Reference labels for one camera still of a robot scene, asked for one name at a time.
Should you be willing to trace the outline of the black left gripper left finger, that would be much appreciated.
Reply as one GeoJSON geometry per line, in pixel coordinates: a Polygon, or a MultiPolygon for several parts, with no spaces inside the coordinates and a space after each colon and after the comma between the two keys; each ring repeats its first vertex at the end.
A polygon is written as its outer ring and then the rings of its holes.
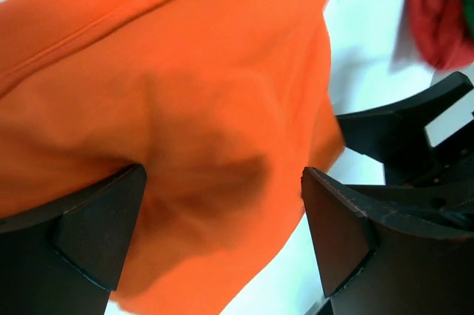
{"type": "Polygon", "coordinates": [[[147,174],[131,165],[1,219],[2,314],[103,314],[121,272],[147,174]]]}

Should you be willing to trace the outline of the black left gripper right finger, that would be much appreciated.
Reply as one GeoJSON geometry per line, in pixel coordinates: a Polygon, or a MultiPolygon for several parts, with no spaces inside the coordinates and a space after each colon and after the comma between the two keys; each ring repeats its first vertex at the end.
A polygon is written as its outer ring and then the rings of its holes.
{"type": "Polygon", "coordinates": [[[323,314],[473,312],[473,229],[403,213],[314,168],[301,189],[323,314]]]}

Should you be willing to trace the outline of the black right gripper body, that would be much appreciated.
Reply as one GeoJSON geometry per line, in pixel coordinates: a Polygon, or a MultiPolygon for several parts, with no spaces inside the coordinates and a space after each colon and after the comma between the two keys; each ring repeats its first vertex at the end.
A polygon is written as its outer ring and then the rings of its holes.
{"type": "Polygon", "coordinates": [[[397,115],[390,135],[391,154],[384,161],[387,185],[426,187],[460,182],[473,176],[473,122],[433,147],[424,126],[397,115]]]}

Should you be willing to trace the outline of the orange t-shirt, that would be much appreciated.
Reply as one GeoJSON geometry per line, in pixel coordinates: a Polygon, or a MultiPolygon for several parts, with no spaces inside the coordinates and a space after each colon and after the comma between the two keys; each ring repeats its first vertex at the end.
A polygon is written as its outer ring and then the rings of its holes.
{"type": "Polygon", "coordinates": [[[327,0],[1,3],[1,214],[132,164],[144,203],[113,298],[219,314],[343,151],[327,0]]]}

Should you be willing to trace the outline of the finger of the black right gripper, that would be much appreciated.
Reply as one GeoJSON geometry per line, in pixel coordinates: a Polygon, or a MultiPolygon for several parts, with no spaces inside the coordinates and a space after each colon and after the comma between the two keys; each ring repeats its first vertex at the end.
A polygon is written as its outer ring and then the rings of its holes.
{"type": "Polygon", "coordinates": [[[389,105],[337,116],[346,146],[378,162],[424,135],[424,128],[473,90],[469,78],[454,72],[420,93],[389,105]]]}
{"type": "Polygon", "coordinates": [[[350,185],[350,189],[428,222],[473,229],[473,179],[430,187],[350,185]]]}

